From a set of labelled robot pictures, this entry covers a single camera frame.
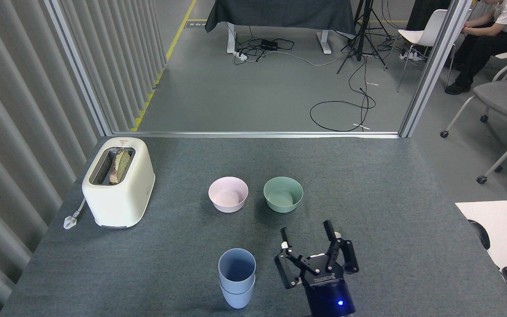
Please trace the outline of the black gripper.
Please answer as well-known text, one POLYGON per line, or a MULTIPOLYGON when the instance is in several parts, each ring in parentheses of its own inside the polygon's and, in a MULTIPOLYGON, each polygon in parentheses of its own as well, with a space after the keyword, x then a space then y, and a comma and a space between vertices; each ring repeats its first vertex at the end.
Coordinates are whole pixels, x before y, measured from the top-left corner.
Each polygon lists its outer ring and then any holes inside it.
POLYGON ((280 229, 283 242, 280 254, 275 256, 276 268, 286 289, 304 284, 306 297, 313 317, 348 317, 355 313, 356 308, 346 285, 344 272, 354 274, 360 271, 354 246, 351 240, 345 240, 336 232, 330 220, 323 223, 330 246, 325 255, 328 260, 326 272, 321 271, 317 262, 324 253, 305 257, 292 251, 288 243, 286 227, 280 229), (334 269, 339 251, 344 257, 344 269, 334 269), (288 261, 301 270, 298 276, 289 268, 288 261))

